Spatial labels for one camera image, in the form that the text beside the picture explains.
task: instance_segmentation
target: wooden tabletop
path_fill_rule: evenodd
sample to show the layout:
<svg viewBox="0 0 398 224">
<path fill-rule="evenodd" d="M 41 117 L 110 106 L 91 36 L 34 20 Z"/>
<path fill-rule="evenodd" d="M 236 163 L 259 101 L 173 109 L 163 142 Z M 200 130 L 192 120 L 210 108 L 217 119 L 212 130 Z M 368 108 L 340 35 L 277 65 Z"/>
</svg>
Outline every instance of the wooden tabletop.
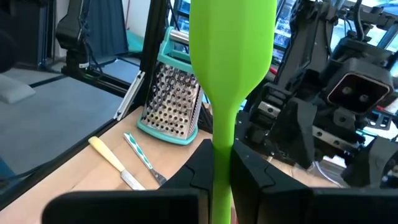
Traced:
<svg viewBox="0 0 398 224">
<path fill-rule="evenodd" d="M 115 153 L 126 169 L 146 188 L 157 189 L 156 180 L 124 140 L 123 133 L 130 132 L 142 148 L 155 170 L 167 179 L 184 165 L 203 139 L 211 135 L 199 130 L 198 136 L 189 146 L 176 146 L 155 138 L 136 128 L 136 121 L 142 108 L 135 110 L 100 139 Z M 311 186 L 331 187 L 326 180 L 307 174 L 278 162 L 276 167 Z M 104 160 L 91 146 L 64 163 L 45 179 L 32 187 L 5 209 L 0 211 L 0 223 L 39 224 L 42 210 L 58 195 L 76 190 L 129 190 L 120 178 L 120 173 Z"/>
</svg>

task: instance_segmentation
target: butter knife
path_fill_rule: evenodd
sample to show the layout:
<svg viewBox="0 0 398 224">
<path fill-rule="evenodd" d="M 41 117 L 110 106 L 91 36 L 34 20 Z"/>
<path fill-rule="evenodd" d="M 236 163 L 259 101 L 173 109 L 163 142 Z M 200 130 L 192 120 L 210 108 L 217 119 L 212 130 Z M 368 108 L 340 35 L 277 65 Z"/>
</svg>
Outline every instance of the butter knife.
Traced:
<svg viewBox="0 0 398 224">
<path fill-rule="evenodd" d="M 124 133 L 124 138 L 133 148 L 134 152 L 136 152 L 136 154 L 145 164 L 145 166 L 149 169 L 149 171 L 155 177 L 156 181 L 160 184 L 160 186 L 166 183 L 167 179 L 164 176 L 162 176 L 160 173 L 156 172 L 152 164 L 149 162 L 148 158 L 145 156 L 144 152 L 138 146 L 136 140 L 132 137 L 132 135 L 130 133 Z"/>
<path fill-rule="evenodd" d="M 89 144 L 101 154 L 112 166 L 120 171 L 121 178 L 133 190 L 145 190 L 145 188 L 126 170 L 120 160 L 106 146 L 106 144 L 97 137 L 91 137 Z"/>
</svg>

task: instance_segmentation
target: spatula head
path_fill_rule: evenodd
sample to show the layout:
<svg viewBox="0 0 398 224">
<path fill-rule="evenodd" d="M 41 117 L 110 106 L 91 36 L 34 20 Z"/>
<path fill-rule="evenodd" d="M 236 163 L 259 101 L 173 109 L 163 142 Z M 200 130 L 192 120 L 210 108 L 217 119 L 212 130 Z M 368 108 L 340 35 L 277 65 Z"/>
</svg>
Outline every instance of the spatula head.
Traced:
<svg viewBox="0 0 398 224">
<path fill-rule="evenodd" d="M 214 107 L 242 101 L 272 59 L 276 0 L 192 0 L 190 57 Z"/>
</svg>

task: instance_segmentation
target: teal grater handle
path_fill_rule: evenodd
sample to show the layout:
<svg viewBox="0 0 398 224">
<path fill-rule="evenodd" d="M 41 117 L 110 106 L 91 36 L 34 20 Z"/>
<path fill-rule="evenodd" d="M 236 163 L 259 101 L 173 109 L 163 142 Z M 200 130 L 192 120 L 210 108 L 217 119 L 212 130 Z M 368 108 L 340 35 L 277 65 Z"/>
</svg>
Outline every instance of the teal grater handle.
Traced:
<svg viewBox="0 0 398 224">
<path fill-rule="evenodd" d="M 191 61 L 189 54 L 174 50 L 175 43 L 170 39 L 170 33 L 172 30 L 174 30 L 174 27 L 167 28 L 162 45 L 160 45 L 157 60 L 184 72 L 193 74 L 192 66 L 189 63 L 178 59 L 180 58 L 185 61 Z"/>
</svg>

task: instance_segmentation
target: teal grater base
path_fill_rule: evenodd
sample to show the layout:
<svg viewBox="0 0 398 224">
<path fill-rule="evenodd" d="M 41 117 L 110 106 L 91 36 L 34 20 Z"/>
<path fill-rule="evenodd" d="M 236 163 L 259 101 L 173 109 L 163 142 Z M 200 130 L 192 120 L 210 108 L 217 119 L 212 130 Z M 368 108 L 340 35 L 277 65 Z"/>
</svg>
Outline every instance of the teal grater base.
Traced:
<svg viewBox="0 0 398 224">
<path fill-rule="evenodd" d="M 166 142 L 170 142 L 170 143 L 173 143 L 173 144 L 178 144 L 178 145 L 181 145 L 181 146 L 186 146 L 186 145 L 190 144 L 196 138 L 196 136 L 198 135 L 198 126 L 197 126 L 197 127 L 195 127 L 195 130 L 192 132 L 192 135 L 189 136 L 188 138 L 186 138 L 186 139 L 173 138 L 172 136 L 168 136 L 166 134 L 162 134 L 158 130 L 144 125 L 141 122 L 141 118 L 142 118 L 142 116 L 140 116 L 138 118 L 138 120 L 137 120 L 137 127 L 139 129 L 143 130 L 145 133 L 147 133 L 147 134 L 149 134 L 149 135 L 151 135 L 151 136 L 153 136 L 153 137 L 155 137 L 157 139 L 160 139 L 160 140 L 163 140 L 163 141 L 166 141 Z"/>
</svg>

